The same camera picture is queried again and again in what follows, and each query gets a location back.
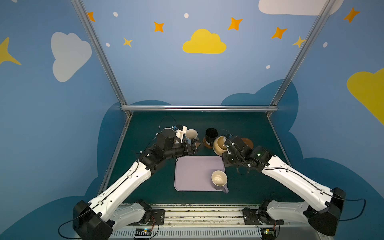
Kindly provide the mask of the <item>light blue mug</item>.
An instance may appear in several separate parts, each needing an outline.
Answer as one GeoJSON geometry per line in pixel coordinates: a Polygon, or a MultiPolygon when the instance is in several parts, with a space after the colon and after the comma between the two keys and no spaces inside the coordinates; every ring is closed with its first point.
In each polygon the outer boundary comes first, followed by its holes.
{"type": "Polygon", "coordinates": [[[189,144],[192,143],[192,139],[196,139],[198,137],[198,132],[194,129],[188,129],[185,133],[185,138],[189,144]]]}

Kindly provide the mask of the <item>brown wooden round coaster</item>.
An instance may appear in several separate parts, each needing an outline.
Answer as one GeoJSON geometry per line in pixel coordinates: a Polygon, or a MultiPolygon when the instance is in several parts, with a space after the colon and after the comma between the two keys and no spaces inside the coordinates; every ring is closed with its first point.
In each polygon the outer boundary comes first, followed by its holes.
{"type": "Polygon", "coordinates": [[[242,138],[242,141],[243,141],[247,146],[249,146],[251,149],[254,148],[254,143],[253,143],[250,139],[248,139],[248,138],[242,138]]]}

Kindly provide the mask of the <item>dark wooden round coaster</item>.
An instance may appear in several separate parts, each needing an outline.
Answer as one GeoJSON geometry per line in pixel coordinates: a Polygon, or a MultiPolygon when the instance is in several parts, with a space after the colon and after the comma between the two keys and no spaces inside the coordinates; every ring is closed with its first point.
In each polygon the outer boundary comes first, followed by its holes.
{"type": "Polygon", "coordinates": [[[208,148],[208,149],[212,149],[213,148],[209,143],[207,143],[206,138],[203,139],[203,143],[204,143],[206,148],[208,148]]]}

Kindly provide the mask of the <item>yellow mug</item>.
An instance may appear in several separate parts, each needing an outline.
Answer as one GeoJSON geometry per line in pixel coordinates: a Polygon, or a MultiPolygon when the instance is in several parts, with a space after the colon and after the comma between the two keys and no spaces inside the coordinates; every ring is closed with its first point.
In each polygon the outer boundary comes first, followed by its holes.
{"type": "Polygon", "coordinates": [[[223,153],[226,153],[228,151],[225,141],[226,141],[226,138],[224,136],[220,136],[215,139],[213,143],[213,150],[216,155],[222,156],[223,153]]]}

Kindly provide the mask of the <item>white cream mug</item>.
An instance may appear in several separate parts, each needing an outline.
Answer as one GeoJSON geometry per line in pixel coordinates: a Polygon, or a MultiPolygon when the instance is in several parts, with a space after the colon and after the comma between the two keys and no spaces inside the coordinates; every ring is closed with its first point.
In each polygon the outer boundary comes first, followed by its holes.
{"type": "Polygon", "coordinates": [[[162,133],[170,133],[170,132],[175,132],[175,130],[173,128],[164,128],[162,131],[162,133]]]}

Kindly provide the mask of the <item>black mug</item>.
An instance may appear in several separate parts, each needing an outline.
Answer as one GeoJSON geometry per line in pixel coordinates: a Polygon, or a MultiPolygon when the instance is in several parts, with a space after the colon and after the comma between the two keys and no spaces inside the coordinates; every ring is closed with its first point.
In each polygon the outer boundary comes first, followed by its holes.
{"type": "Polygon", "coordinates": [[[219,135],[219,132],[217,129],[208,128],[206,130],[206,135],[205,135],[207,143],[209,143],[211,146],[213,146],[213,143],[216,140],[216,138],[218,137],[218,135],[219,135]]]}

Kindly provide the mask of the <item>lavender mug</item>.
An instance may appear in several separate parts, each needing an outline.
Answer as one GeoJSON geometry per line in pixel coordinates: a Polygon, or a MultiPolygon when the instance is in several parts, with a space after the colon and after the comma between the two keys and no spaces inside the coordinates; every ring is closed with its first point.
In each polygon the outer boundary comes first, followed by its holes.
{"type": "Polygon", "coordinates": [[[214,171],[211,175],[211,180],[214,188],[217,191],[222,191],[225,194],[229,193],[228,189],[228,177],[223,171],[214,171]]]}

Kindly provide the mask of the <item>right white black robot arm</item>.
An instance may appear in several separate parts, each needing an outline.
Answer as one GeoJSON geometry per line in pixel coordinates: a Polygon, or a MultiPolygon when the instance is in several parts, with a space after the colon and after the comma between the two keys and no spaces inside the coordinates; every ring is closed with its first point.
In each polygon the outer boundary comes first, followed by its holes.
{"type": "Polygon", "coordinates": [[[265,200],[255,212],[262,225],[283,224],[284,221],[308,223],[317,232],[333,237],[336,234],[346,193],[330,189],[311,180],[287,165],[262,146],[250,148],[238,136],[225,135],[226,167],[245,167],[275,179],[303,199],[299,203],[265,200]]]}

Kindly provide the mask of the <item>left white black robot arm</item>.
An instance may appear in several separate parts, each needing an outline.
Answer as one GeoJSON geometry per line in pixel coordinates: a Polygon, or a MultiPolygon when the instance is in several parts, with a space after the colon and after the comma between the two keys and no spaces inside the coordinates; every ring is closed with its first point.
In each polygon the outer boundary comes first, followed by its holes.
{"type": "Polygon", "coordinates": [[[198,152],[197,141],[183,141],[163,149],[153,145],[145,150],[131,168],[108,189],[89,202],[78,202],[73,211],[73,229],[82,240],[107,240],[127,225],[147,222],[152,208],[144,201],[118,210],[120,204],[143,182],[159,170],[164,160],[191,156],[198,152]]]}

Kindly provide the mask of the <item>right small circuit board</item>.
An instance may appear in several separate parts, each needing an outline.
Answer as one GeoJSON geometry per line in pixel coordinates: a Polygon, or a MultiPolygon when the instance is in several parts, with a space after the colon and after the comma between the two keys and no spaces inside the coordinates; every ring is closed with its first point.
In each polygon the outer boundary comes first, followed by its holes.
{"type": "Polygon", "coordinates": [[[276,229],[261,228],[261,240],[275,240],[276,237],[276,229]]]}

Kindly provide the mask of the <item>small circuit board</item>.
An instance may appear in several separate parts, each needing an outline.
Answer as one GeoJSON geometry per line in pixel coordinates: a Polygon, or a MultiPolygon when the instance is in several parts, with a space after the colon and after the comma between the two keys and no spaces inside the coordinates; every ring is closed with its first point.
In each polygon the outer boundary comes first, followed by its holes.
{"type": "Polygon", "coordinates": [[[261,228],[261,240],[275,240],[276,237],[276,229],[261,228]]]}
{"type": "Polygon", "coordinates": [[[150,231],[147,228],[144,229],[135,229],[134,230],[134,239],[150,239],[153,236],[153,231],[150,231]]]}

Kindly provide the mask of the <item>left small circuit board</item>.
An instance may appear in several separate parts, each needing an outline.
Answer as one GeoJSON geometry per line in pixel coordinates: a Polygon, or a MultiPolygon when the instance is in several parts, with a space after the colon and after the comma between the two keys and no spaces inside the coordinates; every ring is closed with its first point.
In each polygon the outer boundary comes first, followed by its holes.
{"type": "Polygon", "coordinates": [[[135,229],[134,230],[134,239],[150,239],[153,236],[153,231],[150,231],[147,228],[144,229],[135,229]]]}

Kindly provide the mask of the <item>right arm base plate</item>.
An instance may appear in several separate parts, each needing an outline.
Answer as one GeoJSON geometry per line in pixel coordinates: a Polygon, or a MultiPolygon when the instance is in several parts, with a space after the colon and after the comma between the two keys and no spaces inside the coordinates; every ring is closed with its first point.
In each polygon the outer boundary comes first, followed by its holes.
{"type": "Polygon", "coordinates": [[[245,225],[283,225],[283,220],[272,219],[265,210],[244,208],[242,210],[245,225]]]}

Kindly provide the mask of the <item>aluminium frame rail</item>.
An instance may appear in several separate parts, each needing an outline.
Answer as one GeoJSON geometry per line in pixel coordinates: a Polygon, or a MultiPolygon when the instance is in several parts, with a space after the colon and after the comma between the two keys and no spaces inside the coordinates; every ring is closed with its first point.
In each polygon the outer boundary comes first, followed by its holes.
{"type": "Polygon", "coordinates": [[[123,111],[136,112],[276,112],[277,106],[159,106],[122,105],[123,111]]]}

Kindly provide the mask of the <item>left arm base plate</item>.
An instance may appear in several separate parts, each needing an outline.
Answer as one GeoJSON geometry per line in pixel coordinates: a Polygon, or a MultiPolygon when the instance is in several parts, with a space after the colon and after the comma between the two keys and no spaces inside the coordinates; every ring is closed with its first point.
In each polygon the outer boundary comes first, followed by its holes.
{"type": "Polygon", "coordinates": [[[152,209],[151,211],[146,211],[143,218],[138,223],[131,223],[129,226],[151,226],[153,223],[155,223],[155,225],[163,226],[164,221],[165,210],[152,209]]]}

